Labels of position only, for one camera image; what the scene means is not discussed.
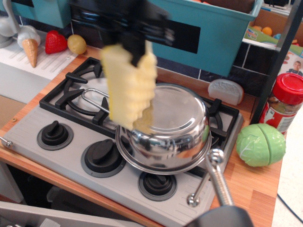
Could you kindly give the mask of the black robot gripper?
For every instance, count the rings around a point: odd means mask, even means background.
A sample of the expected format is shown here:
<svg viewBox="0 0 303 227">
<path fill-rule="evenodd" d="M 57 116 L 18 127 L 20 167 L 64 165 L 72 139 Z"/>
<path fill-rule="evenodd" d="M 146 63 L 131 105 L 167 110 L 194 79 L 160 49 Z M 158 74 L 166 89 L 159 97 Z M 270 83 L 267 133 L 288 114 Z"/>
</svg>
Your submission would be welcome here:
<svg viewBox="0 0 303 227">
<path fill-rule="evenodd" d="M 122 44 L 137 67 L 145 40 L 172 45 L 169 13 L 148 0 L 70 0 L 75 20 L 100 31 L 105 46 Z"/>
</svg>

